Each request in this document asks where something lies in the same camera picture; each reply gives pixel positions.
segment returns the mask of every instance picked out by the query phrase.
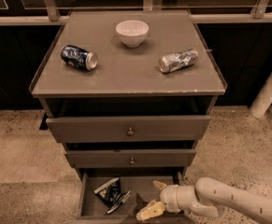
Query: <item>drawer knob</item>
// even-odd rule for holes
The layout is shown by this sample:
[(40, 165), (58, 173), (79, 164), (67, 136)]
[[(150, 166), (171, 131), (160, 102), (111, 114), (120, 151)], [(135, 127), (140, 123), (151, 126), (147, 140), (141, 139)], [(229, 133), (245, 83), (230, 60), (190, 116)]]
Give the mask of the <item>drawer knob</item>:
[(129, 164), (135, 164), (135, 163), (136, 163), (136, 161), (135, 161), (134, 158), (131, 158), (131, 159), (129, 160)]
[(133, 128), (129, 128), (127, 131), (128, 136), (134, 136), (135, 132), (133, 131)]

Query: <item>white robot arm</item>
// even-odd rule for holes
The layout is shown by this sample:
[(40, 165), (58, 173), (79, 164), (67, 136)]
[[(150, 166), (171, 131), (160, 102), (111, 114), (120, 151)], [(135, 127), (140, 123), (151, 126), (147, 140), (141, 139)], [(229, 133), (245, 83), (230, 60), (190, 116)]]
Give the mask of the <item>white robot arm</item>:
[(166, 185), (154, 181), (160, 202), (152, 201), (136, 215), (138, 220), (160, 216), (164, 211), (192, 211), (200, 217), (220, 217), (230, 207), (261, 224), (272, 224), (272, 199), (232, 188), (212, 178), (200, 178), (194, 186)]

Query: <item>bowl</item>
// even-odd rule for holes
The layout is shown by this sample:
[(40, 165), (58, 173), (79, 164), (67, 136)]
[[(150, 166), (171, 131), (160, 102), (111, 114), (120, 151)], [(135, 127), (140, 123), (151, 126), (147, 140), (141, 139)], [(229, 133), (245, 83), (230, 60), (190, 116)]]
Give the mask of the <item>bowl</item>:
[(148, 24), (136, 20), (123, 21), (116, 26), (116, 32), (121, 42), (129, 48), (137, 48), (141, 45), (148, 30)]

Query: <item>beige floor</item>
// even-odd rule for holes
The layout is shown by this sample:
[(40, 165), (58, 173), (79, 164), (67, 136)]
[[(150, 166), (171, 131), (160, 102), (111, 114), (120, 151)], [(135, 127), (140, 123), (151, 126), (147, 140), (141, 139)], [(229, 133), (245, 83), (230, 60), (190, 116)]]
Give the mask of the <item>beige floor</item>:
[[(81, 184), (49, 131), (43, 111), (0, 111), (0, 223), (70, 223)], [(261, 119), (245, 106), (216, 106), (185, 184), (209, 176), (272, 198), (272, 107)], [(197, 223), (255, 223), (227, 209)]]

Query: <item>can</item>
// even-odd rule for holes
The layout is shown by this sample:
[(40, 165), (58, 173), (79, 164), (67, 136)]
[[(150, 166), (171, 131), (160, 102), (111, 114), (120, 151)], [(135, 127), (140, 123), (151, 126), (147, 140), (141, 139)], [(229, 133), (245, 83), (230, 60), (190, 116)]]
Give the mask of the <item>can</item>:
[(198, 61), (198, 51), (188, 49), (183, 52), (172, 53), (163, 56), (159, 60), (161, 72), (170, 73), (184, 67), (189, 67)]
[(88, 71), (93, 70), (98, 62), (96, 53), (72, 45), (62, 48), (61, 58), (74, 67)]

